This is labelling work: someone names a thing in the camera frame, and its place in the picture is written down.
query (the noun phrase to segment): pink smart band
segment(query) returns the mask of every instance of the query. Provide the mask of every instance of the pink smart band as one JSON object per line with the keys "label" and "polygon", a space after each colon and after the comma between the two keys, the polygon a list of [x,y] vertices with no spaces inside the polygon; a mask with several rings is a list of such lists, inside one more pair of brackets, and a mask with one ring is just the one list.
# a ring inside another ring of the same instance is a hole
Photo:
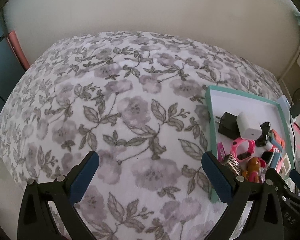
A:
{"label": "pink smart band", "polygon": [[[237,148],[240,144],[242,144],[243,142],[248,141],[249,143],[249,148],[247,150],[247,153],[249,154],[246,158],[240,160],[237,157]],[[243,162],[245,160],[248,160],[253,154],[254,154],[254,150],[256,148],[256,143],[253,140],[247,140],[247,139],[242,139],[241,137],[237,138],[236,140],[234,140],[232,142],[232,146],[231,146],[231,150],[230,150],[230,154],[237,160],[237,162]]]}

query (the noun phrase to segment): pink watch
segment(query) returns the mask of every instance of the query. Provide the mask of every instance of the pink watch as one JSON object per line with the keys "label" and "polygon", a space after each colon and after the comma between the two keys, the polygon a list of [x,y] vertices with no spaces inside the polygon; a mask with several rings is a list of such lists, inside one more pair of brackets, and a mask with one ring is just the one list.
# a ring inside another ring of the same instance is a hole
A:
{"label": "pink watch", "polygon": [[[237,148],[243,142],[248,141],[249,148],[245,153],[237,155]],[[230,154],[237,160],[237,162],[243,162],[245,160],[250,159],[250,157],[254,154],[254,150],[256,148],[256,143],[253,140],[242,139],[241,137],[237,138],[232,142],[232,146],[230,149]]]}

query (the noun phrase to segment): power cord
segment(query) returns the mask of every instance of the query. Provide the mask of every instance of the power cord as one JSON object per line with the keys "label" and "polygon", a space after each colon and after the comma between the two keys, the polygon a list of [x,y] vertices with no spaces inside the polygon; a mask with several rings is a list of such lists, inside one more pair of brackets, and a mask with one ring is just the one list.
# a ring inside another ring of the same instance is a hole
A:
{"label": "power cord", "polygon": [[[294,105],[293,98],[294,98],[296,92],[298,92],[299,90],[300,90],[300,88],[296,89],[296,91],[293,93],[291,106]],[[293,164],[294,164],[294,168],[296,169],[296,161],[295,161],[296,136],[294,134],[294,130],[293,130],[292,122],[291,122],[291,107],[290,107],[290,116],[289,116],[289,119],[290,119],[290,126],[291,126],[291,129],[292,129],[292,134],[293,134]]]}

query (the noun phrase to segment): floral bedsheet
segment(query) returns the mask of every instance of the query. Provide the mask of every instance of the floral bedsheet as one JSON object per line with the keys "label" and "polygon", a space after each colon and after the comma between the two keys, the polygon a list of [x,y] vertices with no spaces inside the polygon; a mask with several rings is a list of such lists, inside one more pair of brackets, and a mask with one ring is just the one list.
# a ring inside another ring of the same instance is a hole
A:
{"label": "floral bedsheet", "polygon": [[52,181],[94,150],[100,167],[75,208],[97,239],[201,240],[226,208],[210,202],[201,168],[209,85],[282,95],[269,71],[191,39],[107,32],[58,41],[7,100],[0,157],[25,189],[30,177]]}

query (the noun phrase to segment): mattress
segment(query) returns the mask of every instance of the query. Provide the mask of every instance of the mattress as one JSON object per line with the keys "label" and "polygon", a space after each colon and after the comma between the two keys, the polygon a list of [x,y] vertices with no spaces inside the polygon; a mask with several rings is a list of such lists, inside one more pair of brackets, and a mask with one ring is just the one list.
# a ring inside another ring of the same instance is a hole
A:
{"label": "mattress", "polygon": [[282,95],[269,71],[191,39],[149,32],[63,39],[9,96],[0,157],[25,189],[27,179],[52,181],[96,151],[100,166],[75,208],[97,239],[203,239],[226,208],[210,202],[201,168],[210,149],[209,85]]}

